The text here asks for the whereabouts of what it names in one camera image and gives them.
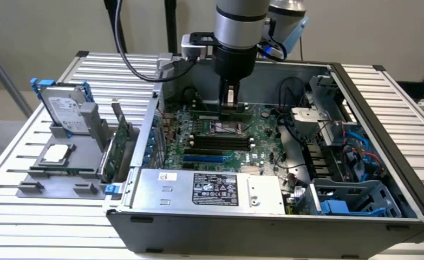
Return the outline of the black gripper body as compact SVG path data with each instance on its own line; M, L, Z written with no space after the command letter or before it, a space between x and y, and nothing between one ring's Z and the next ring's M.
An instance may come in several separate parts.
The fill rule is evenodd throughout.
M213 50L213 68L215 73L229 81L241 81L249 77L255 68L258 48L233 49L215 46Z

